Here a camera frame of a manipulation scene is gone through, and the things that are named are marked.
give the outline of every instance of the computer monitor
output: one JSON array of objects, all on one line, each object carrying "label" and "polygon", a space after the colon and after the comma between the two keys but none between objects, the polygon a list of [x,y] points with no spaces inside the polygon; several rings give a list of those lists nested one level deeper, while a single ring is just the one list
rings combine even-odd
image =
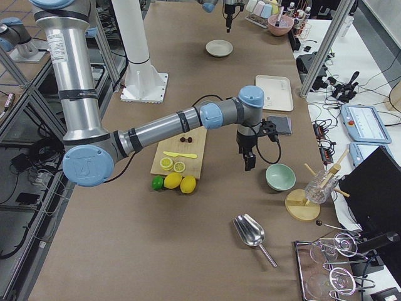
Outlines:
[{"label": "computer monitor", "polygon": [[[389,231],[401,235],[401,167],[384,147],[370,154],[340,181],[345,198],[367,239]],[[401,285],[401,242],[379,248],[378,254]]]}]

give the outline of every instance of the pink bowl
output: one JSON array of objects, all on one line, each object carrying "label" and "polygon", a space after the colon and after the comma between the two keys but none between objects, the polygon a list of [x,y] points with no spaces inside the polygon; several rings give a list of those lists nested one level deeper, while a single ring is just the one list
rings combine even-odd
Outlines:
[{"label": "pink bowl", "polygon": [[289,16],[283,15],[281,16],[282,21],[280,21],[280,23],[284,21],[285,23],[287,23],[287,26],[276,27],[275,24],[277,18],[278,14],[274,14],[268,18],[268,30],[273,36],[283,36],[294,26],[294,19],[290,18]]}]

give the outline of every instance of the white table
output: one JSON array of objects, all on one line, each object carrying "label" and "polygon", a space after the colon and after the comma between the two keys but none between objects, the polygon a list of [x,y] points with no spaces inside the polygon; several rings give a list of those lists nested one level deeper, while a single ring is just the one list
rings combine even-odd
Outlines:
[{"label": "white table", "polygon": [[[306,54],[306,52],[303,51],[303,48],[305,46],[311,46],[311,50],[309,51],[309,53],[318,50],[324,38],[324,35],[330,25],[330,21],[309,20],[309,24],[311,25],[309,35],[307,36],[305,41],[302,41],[302,45],[299,51],[295,51],[295,57]],[[352,74],[355,71],[359,71],[360,74],[356,81],[360,85],[364,85],[366,84],[366,82],[369,81],[371,77],[381,72],[354,26],[351,26],[345,37],[337,37],[332,46],[332,52],[335,53],[335,57],[326,64],[329,71],[328,76],[332,74],[332,76],[340,82],[349,82]],[[364,88],[374,90],[385,83],[387,83],[387,80],[382,74],[379,74],[375,78],[370,80],[369,83],[364,86]],[[384,85],[376,90],[376,92],[383,95],[388,95],[390,91],[390,85]],[[327,112],[327,110],[322,108],[322,103],[329,95],[331,95],[331,93],[326,93],[325,89],[320,89],[319,92],[308,94],[306,100],[310,104],[309,109],[312,121],[316,119],[332,119],[335,122],[335,119]],[[386,100],[388,99],[384,96],[381,96],[374,92],[364,92],[364,89],[360,88],[359,93],[355,96],[355,98],[350,101],[350,104],[375,105],[376,109],[379,112],[390,112],[392,114],[400,116],[401,114],[399,114],[397,111],[387,110],[385,104],[383,103],[383,101]],[[338,113],[340,113],[340,111],[332,110],[332,113],[334,115],[337,115]],[[400,121],[398,117],[386,113],[380,113],[380,117],[382,118],[384,124],[394,124]],[[394,156],[394,159],[397,161],[398,164],[401,164],[401,125],[387,127],[387,131],[392,138],[392,143],[389,145],[389,148]],[[336,162],[336,160],[341,156],[344,150],[348,148],[349,143],[352,141],[352,139],[348,135],[348,132],[346,131],[345,126],[342,123],[341,117],[338,118],[338,126],[331,129],[328,133],[328,136],[331,141],[336,142],[335,155],[333,156],[333,160],[334,162]],[[350,155],[348,155],[342,161],[341,171],[338,174],[349,174],[352,172],[353,169],[354,167],[352,159]],[[358,226],[349,216],[348,207],[343,196],[338,195],[338,199],[335,201],[335,207],[338,220],[342,225],[351,230],[358,228]],[[365,300],[371,300],[371,293],[379,292],[388,287],[397,287],[399,290],[401,290],[401,288],[391,276],[387,267],[385,267],[385,269],[382,271],[369,274],[368,278],[376,282],[376,287],[368,289],[365,292]]]}]

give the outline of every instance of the white tray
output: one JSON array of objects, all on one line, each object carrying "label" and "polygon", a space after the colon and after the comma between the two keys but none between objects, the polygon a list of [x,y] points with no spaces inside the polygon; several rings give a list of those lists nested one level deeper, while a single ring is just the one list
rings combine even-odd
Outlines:
[{"label": "white tray", "polygon": [[258,75],[255,85],[264,92],[264,110],[292,111],[294,109],[291,85],[286,77]]}]

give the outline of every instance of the green bowl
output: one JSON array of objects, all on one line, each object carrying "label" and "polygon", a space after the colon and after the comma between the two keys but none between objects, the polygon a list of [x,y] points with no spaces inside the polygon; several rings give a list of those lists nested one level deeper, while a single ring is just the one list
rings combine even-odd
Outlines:
[{"label": "green bowl", "polygon": [[284,164],[274,164],[266,170],[266,180],[277,191],[289,190],[295,185],[295,173]]}]

